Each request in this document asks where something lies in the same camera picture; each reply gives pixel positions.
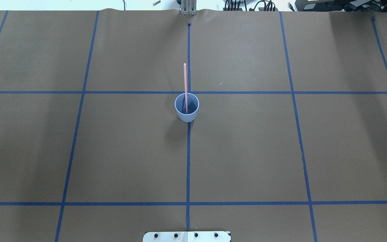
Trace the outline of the black power strip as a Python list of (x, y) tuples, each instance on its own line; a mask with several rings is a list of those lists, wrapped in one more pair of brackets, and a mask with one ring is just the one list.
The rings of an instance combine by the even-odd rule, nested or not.
[(278, 12), (273, 0), (224, 0), (223, 11)]

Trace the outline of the aluminium frame post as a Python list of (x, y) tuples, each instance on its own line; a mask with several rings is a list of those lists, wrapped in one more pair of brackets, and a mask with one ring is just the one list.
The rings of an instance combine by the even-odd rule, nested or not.
[(196, 0), (177, 0), (180, 5), (180, 14), (185, 16), (197, 15), (197, 1)]

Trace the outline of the blue plastic cup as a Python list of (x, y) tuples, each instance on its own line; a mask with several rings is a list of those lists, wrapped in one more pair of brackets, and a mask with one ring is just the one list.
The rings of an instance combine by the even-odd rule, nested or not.
[(198, 115), (200, 102), (196, 95), (188, 92), (176, 97), (174, 101), (175, 110), (179, 118), (185, 123), (191, 123)]

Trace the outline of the white pedestal base plate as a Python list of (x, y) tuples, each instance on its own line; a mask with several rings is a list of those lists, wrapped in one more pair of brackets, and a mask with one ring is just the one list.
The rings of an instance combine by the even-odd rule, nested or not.
[(226, 231), (147, 232), (143, 242), (231, 242)]

